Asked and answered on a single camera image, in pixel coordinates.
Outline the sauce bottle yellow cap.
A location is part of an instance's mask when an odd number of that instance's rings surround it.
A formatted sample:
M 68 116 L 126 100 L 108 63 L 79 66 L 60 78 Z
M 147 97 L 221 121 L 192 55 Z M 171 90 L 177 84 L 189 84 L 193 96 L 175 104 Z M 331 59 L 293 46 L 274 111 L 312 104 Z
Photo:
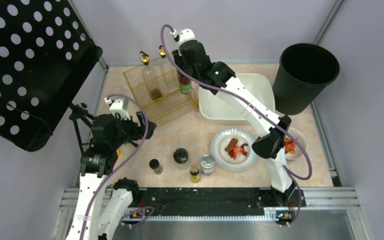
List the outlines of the sauce bottle yellow cap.
M 192 91 L 192 83 L 189 78 L 180 74 L 178 77 L 179 89 L 182 94 L 189 94 Z

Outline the clear oil bottle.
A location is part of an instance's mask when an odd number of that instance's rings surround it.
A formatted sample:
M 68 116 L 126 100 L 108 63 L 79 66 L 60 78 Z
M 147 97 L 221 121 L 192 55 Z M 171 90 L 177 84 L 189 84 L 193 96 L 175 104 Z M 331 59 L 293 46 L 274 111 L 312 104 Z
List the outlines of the clear oil bottle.
M 172 82 L 173 80 L 173 72 L 171 68 L 172 65 L 170 61 L 167 59 L 167 53 L 164 50 L 163 46 L 160 45 L 158 49 L 159 49 L 159 55 L 161 57 L 160 68 L 162 70 L 163 81 L 167 87 L 168 93 L 170 94 L 175 92 L 177 89 L 176 84 Z

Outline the oil bottle with dark liquid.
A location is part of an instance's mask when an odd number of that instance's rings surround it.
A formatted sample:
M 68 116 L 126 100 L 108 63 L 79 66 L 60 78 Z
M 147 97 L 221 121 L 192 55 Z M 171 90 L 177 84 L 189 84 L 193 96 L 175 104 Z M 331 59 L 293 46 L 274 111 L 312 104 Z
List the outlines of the oil bottle with dark liquid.
M 155 68 L 150 65 L 150 57 L 144 51 L 139 52 L 141 54 L 141 62 L 144 67 L 141 70 L 142 76 L 145 81 L 146 89 L 148 90 L 149 97 L 154 101 L 162 97 L 160 84 L 157 79 Z

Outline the black lid glass jar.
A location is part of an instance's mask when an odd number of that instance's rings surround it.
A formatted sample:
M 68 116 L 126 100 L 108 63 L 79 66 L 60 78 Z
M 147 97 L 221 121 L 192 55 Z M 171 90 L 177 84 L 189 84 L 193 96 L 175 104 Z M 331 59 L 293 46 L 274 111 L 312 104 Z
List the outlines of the black lid glass jar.
M 180 171 L 187 170 L 190 167 L 189 153 L 185 148 L 177 148 L 173 153 L 173 159 Z

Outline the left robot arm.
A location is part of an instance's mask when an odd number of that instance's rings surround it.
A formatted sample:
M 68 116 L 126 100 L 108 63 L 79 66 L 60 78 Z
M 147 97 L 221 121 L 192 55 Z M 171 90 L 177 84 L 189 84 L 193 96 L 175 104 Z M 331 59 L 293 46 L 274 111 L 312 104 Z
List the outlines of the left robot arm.
M 111 240 L 129 205 L 139 192 L 137 181 L 123 178 L 113 186 L 109 203 L 102 207 L 107 181 L 120 157 L 124 143 L 150 139 L 157 124 L 137 112 L 139 122 L 121 114 L 86 114 L 81 119 L 90 127 L 92 138 L 80 159 L 79 195 L 68 240 Z

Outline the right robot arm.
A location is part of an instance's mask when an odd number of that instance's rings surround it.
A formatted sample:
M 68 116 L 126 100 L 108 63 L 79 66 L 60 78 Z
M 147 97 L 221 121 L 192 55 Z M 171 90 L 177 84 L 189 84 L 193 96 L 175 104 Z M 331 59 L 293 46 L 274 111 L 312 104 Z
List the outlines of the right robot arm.
M 267 161 L 274 193 L 288 201 L 297 192 L 297 184 L 287 167 L 285 139 L 292 140 L 299 148 L 303 147 L 288 132 L 291 118 L 270 111 L 225 63 L 211 62 L 201 42 L 182 40 L 178 49 L 173 51 L 173 57 L 174 66 L 182 75 L 229 104 L 255 129 L 258 137 L 251 149 Z

